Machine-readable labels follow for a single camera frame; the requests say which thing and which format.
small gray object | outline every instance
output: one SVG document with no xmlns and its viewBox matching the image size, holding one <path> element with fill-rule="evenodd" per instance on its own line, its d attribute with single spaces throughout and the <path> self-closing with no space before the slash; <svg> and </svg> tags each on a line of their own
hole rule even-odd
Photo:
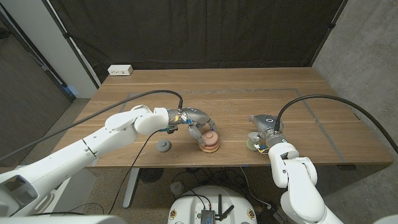
<svg viewBox="0 0 398 224">
<path fill-rule="evenodd" d="M 167 152 L 172 147 L 172 144 L 169 140 L 162 139 L 156 144 L 156 149 L 159 152 Z"/>
</svg>

power outlet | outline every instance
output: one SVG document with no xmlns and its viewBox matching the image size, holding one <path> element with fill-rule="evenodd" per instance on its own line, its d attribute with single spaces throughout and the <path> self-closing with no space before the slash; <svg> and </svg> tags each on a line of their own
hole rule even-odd
<svg viewBox="0 0 398 224">
<path fill-rule="evenodd" d="M 111 65 L 108 68 L 110 75 L 131 75 L 132 66 L 131 65 Z"/>
</svg>

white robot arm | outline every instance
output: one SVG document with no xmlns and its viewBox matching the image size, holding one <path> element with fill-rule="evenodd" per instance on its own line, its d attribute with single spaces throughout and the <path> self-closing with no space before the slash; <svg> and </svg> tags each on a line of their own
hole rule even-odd
<svg viewBox="0 0 398 224">
<path fill-rule="evenodd" d="M 188 132 L 203 144 L 199 129 L 206 123 L 212 130 L 216 129 L 206 113 L 194 108 L 155 108 L 152 112 L 139 105 L 131 111 L 114 114 L 93 134 L 33 164 L 0 174 L 0 217 L 37 213 L 37 206 L 56 186 L 103 154 L 130 145 L 138 133 L 161 130 L 170 134 L 178 129 L 178 124 L 188 124 Z"/>
<path fill-rule="evenodd" d="M 250 116 L 258 132 L 250 133 L 249 138 L 257 148 L 261 138 L 269 147 L 272 178 L 276 186 L 286 188 L 280 204 L 284 212 L 298 224 L 342 223 L 325 205 L 322 196 L 315 188 L 318 176 L 315 166 L 307 157 L 299 157 L 296 148 L 285 140 L 280 131 L 275 133 L 276 118 L 270 115 Z"/>
</svg>

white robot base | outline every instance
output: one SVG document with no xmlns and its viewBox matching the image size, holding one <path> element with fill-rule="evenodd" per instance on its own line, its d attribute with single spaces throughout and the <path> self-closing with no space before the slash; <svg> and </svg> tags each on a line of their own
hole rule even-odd
<svg viewBox="0 0 398 224">
<path fill-rule="evenodd" d="M 203 200 L 206 211 L 203 211 L 199 197 Z M 204 185 L 189 190 L 173 203 L 167 223 L 256 224 L 257 219 L 253 206 L 242 195 L 226 187 Z"/>
</svg>

wire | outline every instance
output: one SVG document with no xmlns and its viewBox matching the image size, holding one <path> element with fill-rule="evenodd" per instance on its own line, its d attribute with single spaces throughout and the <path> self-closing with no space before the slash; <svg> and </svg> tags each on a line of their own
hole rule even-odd
<svg viewBox="0 0 398 224">
<path fill-rule="evenodd" d="M 379 128 L 379 130 L 381 131 L 381 133 L 383 133 L 384 137 L 386 137 L 386 139 L 388 140 L 388 142 L 391 144 L 392 148 L 396 151 L 396 153 L 398 153 L 398 146 L 397 144 L 394 142 L 394 140 L 391 138 L 391 136 L 388 134 L 388 132 L 383 128 L 383 126 L 369 113 L 367 112 L 364 108 L 358 106 L 357 104 L 351 102 L 350 100 L 346 100 L 343 98 L 340 98 L 338 96 L 330 96 L 330 95 L 307 95 L 307 96 L 301 96 L 298 97 L 290 102 L 288 102 L 279 112 L 278 114 L 278 118 L 276 119 L 275 122 L 275 132 L 279 131 L 280 128 L 280 119 L 282 117 L 282 114 L 284 113 L 284 111 L 292 104 L 302 101 L 302 100 L 306 100 L 306 99 L 312 99 L 312 98 L 323 98 L 323 99 L 330 99 L 330 100 L 336 100 L 342 103 L 345 103 L 347 105 L 352 106 L 353 108 L 359 110 L 362 114 L 364 114 L 367 118 L 369 118 L 375 125 L 377 128 Z"/>
<path fill-rule="evenodd" d="M 185 170 L 185 171 L 182 171 L 181 173 L 179 173 L 179 174 L 177 174 L 176 176 L 174 176 L 174 178 L 173 178 L 173 180 L 172 180 L 172 183 L 174 183 L 174 180 L 175 180 L 179 175 L 184 174 L 184 173 L 188 173 L 188 174 L 189 174 L 189 172 L 186 171 L 186 170 Z M 193 175 L 195 176 L 195 178 L 196 178 L 198 184 L 200 185 L 199 178 L 198 178 L 195 174 L 193 174 Z"/>
<path fill-rule="evenodd" d="M 157 133 L 157 132 L 159 132 L 159 131 L 160 131 L 160 130 L 155 131 L 154 133 L 152 133 L 152 134 L 148 137 L 148 139 L 145 141 L 145 143 L 144 143 L 144 145 L 142 146 L 141 150 L 138 152 L 138 154 L 137 154 L 137 156 L 136 156 L 136 159 L 134 160 L 134 162 L 132 162 L 130 169 L 127 171 L 126 175 L 124 176 L 124 178 L 123 178 L 123 180 L 122 180 L 122 183 L 120 184 L 119 190 L 118 190 L 118 192 L 116 193 L 116 198 L 115 198 L 114 201 L 113 201 L 111 210 L 109 211 L 108 215 L 111 214 L 111 212 L 112 212 L 112 210 L 113 210 L 113 207 L 114 207 L 114 204 L 116 203 L 116 200 L 118 199 L 119 192 L 120 192 L 120 190 L 122 189 L 123 183 L 124 183 L 124 181 L 126 180 L 127 175 L 130 173 L 130 171 L 131 171 L 133 165 L 136 163 L 136 161 L 137 161 L 139 155 L 141 154 L 142 150 L 144 149 L 145 145 L 146 145 L 147 142 L 149 141 L 150 137 L 152 137 L 155 133 Z"/>
<path fill-rule="evenodd" d="M 176 93 L 176 92 L 174 92 L 174 91 L 171 91 L 171 90 L 152 90 L 152 91 L 148 91 L 148 92 L 141 93 L 141 94 L 138 94 L 138 95 L 136 95 L 136 96 L 127 98 L 127 99 L 125 99 L 125 100 L 122 100 L 122 101 L 120 101 L 119 103 L 115 103 L 114 105 L 111 105 L 111 106 L 109 106 L 109 107 L 107 107 L 107 108 L 105 108 L 105 109 L 102 109 L 102 110 L 100 110 L 100 111 L 97 112 L 97 113 L 94 113 L 94 114 L 92 114 L 92 115 L 90 115 L 90 116 L 88 116 L 88 117 L 86 117 L 86 118 L 83 118 L 83 119 L 81 119 L 81 120 L 79 120 L 79 121 L 77 121 L 77 122 L 75 122 L 75 123 L 73 123 L 73 124 L 71 124 L 71 125 L 68 125 L 68 126 L 62 128 L 62 129 L 59 129 L 58 131 L 56 131 L 56 132 L 54 132 L 54 133 L 51 133 L 51 134 L 49 134 L 48 136 L 44 136 L 44 137 L 42 137 L 42 138 L 40 138 L 40 139 L 38 139 L 38 140 L 36 140 L 36 141 L 34 141 L 34 142 L 31 142 L 31 143 L 27 144 L 26 146 L 21 147 L 21 148 L 15 150 L 14 152 L 12 152 L 12 153 L 10 153 L 10 154 L 8 154 L 8 155 L 6 155 L 6 156 L 3 156 L 2 158 L 0 158 L 0 161 L 3 161 L 3 160 L 5 160 L 5 159 L 7 159 L 8 157 L 14 155 L 15 153 L 18 153 L 18 152 L 20 152 L 20 151 L 22 151 L 22 150 L 24 150 L 24 149 L 27 149 L 27 148 L 29 148 L 29 147 L 31 147 L 31 146 L 34 146 L 34 145 L 36 145 L 36 144 L 38 144 L 38 143 L 40 143 L 40 142 L 42 142 L 42 141 L 44 141 L 44 140 L 46 140 L 46 139 L 49 139 L 49 138 L 51 138 L 51 137 L 53 137 L 53 136 L 55 136 L 55 135 L 57 135 L 57 134 L 59 134 L 59 133 L 64 132 L 64 131 L 66 131 L 66 130 L 72 128 L 72 127 L 75 127 L 75 126 L 78 125 L 78 124 L 81 124 L 81 123 L 83 123 L 83 122 L 85 122 L 85 121 L 88 121 L 89 119 L 94 118 L 95 116 L 98 116 L 98 115 L 100 115 L 101 113 L 104 113 L 105 111 L 108 111 L 108 110 L 110 110 L 110 109 L 112 109 L 112 108 L 115 108 L 115 107 L 117 107 L 117 106 L 119 106 L 119 105 L 121 105 L 121 104 L 123 104 L 123 103 L 127 103 L 128 101 L 135 100 L 135 99 L 138 99 L 138 98 L 140 98 L 140 97 L 143 97 L 143 96 L 146 96 L 146 95 L 150 95 L 150 94 L 153 94 L 153 93 L 171 93 L 171 94 L 174 94 L 174 95 L 178 96 L 178 97 L 180 98 L 180 102 L 178 103 L 178 109 L 179 109 L 179 110 L 182 109 L 182 97 L 181 97 L 181 95 L 179 95 L 178 93 Z"/>
<path fill-rule="evenodd" d="M 193 190 L 191 190 L 191 192 L 192 192 L 194 195 L 198 196 L 198 197 L 204 197 L 205 199 L 207 199 L 207 201 L 209 202 L 209 210 L 211 211 L 211 202 L 210 202 L 210 200 L 209 200 L 207 197 L 205 197 L 205 196 L 203 196 L 203 195 L 198 195 L 198 194 L 196 194 Z"/>
<path fill-rule="evenodd" d="M 71 211 L 73 211 L 73 210 L 75 210 L 75 209 L 78 209 L 78 208 L 80 208 L 80 207 L 82 207 L 82 206 L 85 206 L 85 205 L 98 205 L 98 206 L 101 207 L 101 209 L 102 209 L 102 214 L 105 215 L 104 207 L 102 207 L 102 205 L 100 205 L 100 204 L 98 204 L 98 203 L 85 203 L 84 205 L 80 205 L 80 206 L 77 206 L 76 208 L 74 208 L 74 209 L 72 209 L 72 210 L 69 210 L 69 212 L 71 212 Z"/>
<path fill-rule="evenodd" d="M 78 212 L 44 212 L 44 213 L 32 214 L 32 215 L 30 215 L 30 216 L 39 216 L 39 215 L 61 215 L 61 214 L 86 215 L 86 214 L 78 213 Z"/>
<path fill-rule="evenodd" d="M 246 174 L 244 173 L 243 168 L 242 168 L 242 167 L 240 167 L 240 168 L 241 168 L 241 170 L 242 170 L 242 173 L 243 173 L 243 175 L 244 175 L 244 178 L 246 179 L 246 183 L 248 184 L 248 189 L 249 189 L 249 193 L 250 193 L 251 197 L 254 198 L 255 200 L 257 200 L 258 202 L 261 202 L 261 203 L 267 205 L 268 208 L 272 208 L 272 205 L 270 205 L 270 204 L 267 203 L 267 202 L 263 202 L 262 200 L 258 199 L 257 197 L 255 197 L 255 196 L 251 193 L 251 190 L 250 190 L 250 187 L 249 187 L 248 177 L 246 177 Z"/>
<path fill-rule="evenodd" d="M 188 197 L 188 196 L 198 197 L 198 198 L 200 199 L 200 201 L 202 202 L 202 204 L 203 204 L 203 209 L 206 210 L 205 203 L 204 203 L 203 200 L 199 197 L 199 195 L 194 195 L 194 194 L 193 194 L 193 195 L 183 195 L 183 196 L 178 197 L 177 199 L 180 199 L 180 198 L 182 198 L 182 197 Z"/>
</svg>

